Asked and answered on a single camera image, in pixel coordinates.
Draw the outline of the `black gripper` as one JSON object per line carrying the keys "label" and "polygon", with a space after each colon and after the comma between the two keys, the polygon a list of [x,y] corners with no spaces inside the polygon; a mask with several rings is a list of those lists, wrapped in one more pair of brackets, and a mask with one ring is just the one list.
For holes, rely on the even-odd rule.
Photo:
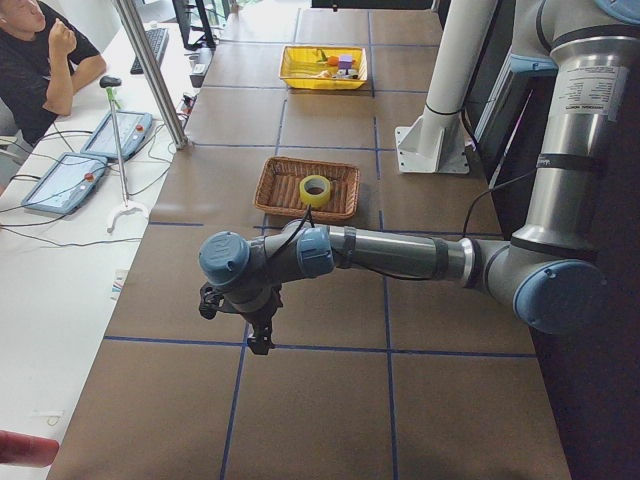
{"label": "black gripper", "polygon": [[263,355],[275,348],[272,341],[272,319],[283,306],[280,287],[240,290],[235,293],[235,308],[251,324],[247,346],[254,355]]}

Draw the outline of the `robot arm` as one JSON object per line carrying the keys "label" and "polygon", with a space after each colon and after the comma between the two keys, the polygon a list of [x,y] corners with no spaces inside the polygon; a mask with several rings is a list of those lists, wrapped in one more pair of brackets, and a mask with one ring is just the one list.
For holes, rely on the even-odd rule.
{"label": "robot arm", "polygon": [[223,231],[203,243],[200,314],[242,316],[253,329],[248,347],[265,355],[284,283],[357,267],[402,280],[457,281],[548,334],[595,321],[606,280],[588,234],[606,171],[603,155],[638,58],[635,1],[518,2],[510,68],[551,74],[555,83],[526,221],[508,241],[451,242],[322,225],[312,210],[331,193],[323,178],[309,177],[298,182],[306,211],[281,233],[247,240]]}

